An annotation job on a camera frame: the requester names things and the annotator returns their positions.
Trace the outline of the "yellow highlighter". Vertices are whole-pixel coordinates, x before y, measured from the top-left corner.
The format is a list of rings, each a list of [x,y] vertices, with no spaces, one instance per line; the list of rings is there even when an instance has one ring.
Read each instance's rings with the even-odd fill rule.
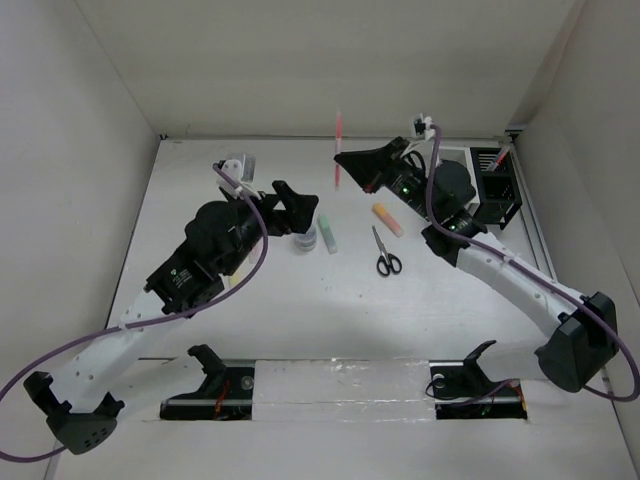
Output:
[[[241,270],[237,270],[232,275],[227,277],[227,285],[229,288],[235,287],[243,279],[243,273]]]

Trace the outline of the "orange pen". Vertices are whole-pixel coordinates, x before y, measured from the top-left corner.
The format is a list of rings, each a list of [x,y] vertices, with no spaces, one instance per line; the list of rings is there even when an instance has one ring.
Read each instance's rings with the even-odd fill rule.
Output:
[[[486,170],[487,171],[495,171],[505,160],[505,158],[510,153],[511,146],[504,146],[498,154],[494,157],[494,159],[488,164]]]

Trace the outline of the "red pen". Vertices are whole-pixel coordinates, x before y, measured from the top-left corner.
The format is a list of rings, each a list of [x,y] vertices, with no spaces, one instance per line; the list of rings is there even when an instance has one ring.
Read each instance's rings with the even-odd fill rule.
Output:
[[[342,132],[343,132],[342,113],[338,109],[336,111],[334,157],[341,153]],[[338,163],[335,163],[334,164],[334,189],[336,192],[339,191],[340,181],[341,181],[341,167]]]

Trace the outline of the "green highlighter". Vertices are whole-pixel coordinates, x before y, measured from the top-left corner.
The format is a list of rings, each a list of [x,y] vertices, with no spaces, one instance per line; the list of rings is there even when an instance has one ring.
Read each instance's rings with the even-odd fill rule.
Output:
[[[335,254],[338,251],[338,246],[328,217],[324,214],[320,214],[317,223],[328,252],[330,254]]]

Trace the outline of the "orange highlighter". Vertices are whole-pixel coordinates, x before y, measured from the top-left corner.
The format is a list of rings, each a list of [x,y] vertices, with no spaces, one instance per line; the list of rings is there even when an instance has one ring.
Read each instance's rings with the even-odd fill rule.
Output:
[[[372,206],[372,211],[396,237],[401,238],[404,235],[404,230],[401,225],[383,204],[375,203]]]

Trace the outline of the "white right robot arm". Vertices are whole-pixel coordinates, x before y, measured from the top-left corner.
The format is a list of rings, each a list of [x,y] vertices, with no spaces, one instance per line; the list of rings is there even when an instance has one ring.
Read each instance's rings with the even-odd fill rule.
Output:
[[[540,345],[503,350],[486,340],[463,359],[436,364],[437,397],[480,397],[523,378],[546,379],[576,393],[620,351],[615,304],[608,296],[586,296],[542,274],[468,211],[476,189],[465,165],[441,159],[437,148],[426,160],[402,137],[376,149],[338,153],[334,160],[365,193],[386,188],[425,219],[429,225],[421,234],[434,255],[491,287],[543,336]]]

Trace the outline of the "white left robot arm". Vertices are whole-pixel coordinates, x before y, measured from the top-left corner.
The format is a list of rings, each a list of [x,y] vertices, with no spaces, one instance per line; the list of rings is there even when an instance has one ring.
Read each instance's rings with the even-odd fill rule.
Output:
[[[205,344],[147,374],[127,372],[187,319],[230,297],[224,280],[256,245],[309,230],[318,197],[299,194],[282,180],[272,187],[271,194],[224,187],[222,200],[199,208],[182,243],[147,278],[118,325],[90,337],[57,370],[28,370],[24,389],[67,451],[82,455],[97,448],[119,421],[149,404],[223,391],[227,367]]]

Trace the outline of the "purple pink highlighter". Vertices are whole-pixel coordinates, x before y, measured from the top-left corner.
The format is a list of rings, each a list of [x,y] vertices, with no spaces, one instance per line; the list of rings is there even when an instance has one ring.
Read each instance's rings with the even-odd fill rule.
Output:
[[[258,242],[258,243],[257,243],[257,244],[252,248],[252,250],[251,250],[251,252],[250,252],[250,254],[249,254],[248,259],[249,259],[249,263],[250,263],[250,264],[256,264],[256,263],[258,262],[258,260],[259,260],[259,258],[260,258],[260,255],[261,255],[261,250],[262,250],[261,243],[260,243],[260,242]]]

